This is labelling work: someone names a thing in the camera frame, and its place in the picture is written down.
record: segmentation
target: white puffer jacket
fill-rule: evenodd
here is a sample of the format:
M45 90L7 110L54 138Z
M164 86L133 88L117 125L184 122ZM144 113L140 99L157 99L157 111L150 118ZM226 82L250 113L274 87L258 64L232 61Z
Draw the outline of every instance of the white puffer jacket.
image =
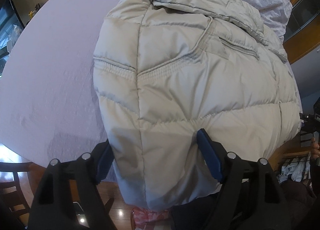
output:
M94 85L124 200L163 210L213 193L200 128L252 161L293 138L286 60L241 0L121 0L101 28Z

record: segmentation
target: wooden floor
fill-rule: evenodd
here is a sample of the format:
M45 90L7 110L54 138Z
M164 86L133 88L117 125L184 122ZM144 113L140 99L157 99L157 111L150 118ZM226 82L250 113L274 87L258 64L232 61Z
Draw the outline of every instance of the wooden floor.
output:
M0 161L2 162L28 162L28 160L17 155L3 144L0 143ZM26 172L19 172L19 179L21 184L22 192L29 204L31 206L33 199L33 190L38 184L41 174L43 173L43 168L39 166L34 166L34 169L29 173L29 178ZM12 173L0 172L0 182L13 181ZM115 201L110 210L110 217L115 223L118 230L131 230L130 224L130 213L132 206L124 203L124 200L119 191L119 187L113 182L101 182L98 185L98 191L101 196L103 203L106 203L109 198L114 198Z

